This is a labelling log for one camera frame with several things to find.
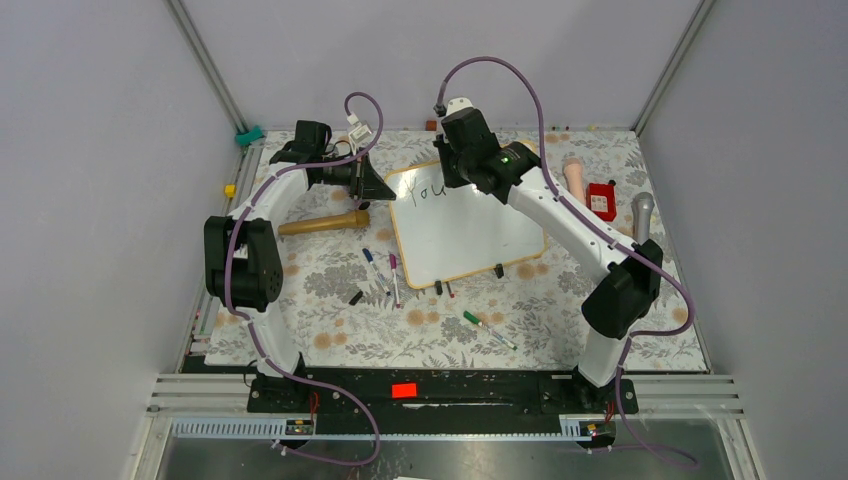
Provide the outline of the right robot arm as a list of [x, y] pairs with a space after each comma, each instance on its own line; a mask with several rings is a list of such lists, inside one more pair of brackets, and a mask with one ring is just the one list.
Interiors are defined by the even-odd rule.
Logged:
[[625, 337], [659, 294], [659, 274], [623, 250], [632, 247], [659, 266], [662, 249], [651, 240], [637, 244], [605, 224], [562, 190], [531, 148], [521, 142], [501, 145], [471, 104], [440, 107], [437, 115], [442, 131], [434, 144], [448, 187], [472, 185], [534, 221], [594, 283], [581, 305], [589, 335], [576, 367], [573, 396], [583, 410], [601, 410], [613, 398], [611, 382]]

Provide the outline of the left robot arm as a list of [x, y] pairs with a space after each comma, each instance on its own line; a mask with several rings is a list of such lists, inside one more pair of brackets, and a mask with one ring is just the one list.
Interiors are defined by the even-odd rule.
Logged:
[[277, 377], [271, 395], [285, 410], [304, 407], [311, 387], [303, 356], [279, 318], [284, 268], [278, 228], [315, 185], [343, 186], [362, 200], [394, 199], [369, 160], [381, 134], [354, 121], [347, 133], [350, 152], [339, 156], [328, 125], [298, 121], [294, 137], [271, 157], [258, 189], [228, 215], [211, 216], [204, 224], [206, 290], [247, 331], [257, 371]]

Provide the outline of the yellow framed whiteboard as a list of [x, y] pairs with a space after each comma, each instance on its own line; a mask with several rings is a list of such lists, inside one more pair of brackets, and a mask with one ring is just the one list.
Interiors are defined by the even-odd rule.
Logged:
[[437, 160], [392, 171], [385, 182], [396, 193], [389, 210], [414, 289], [537, 258], [548, 247], [525, 215], [473, 185], [448, 187]]

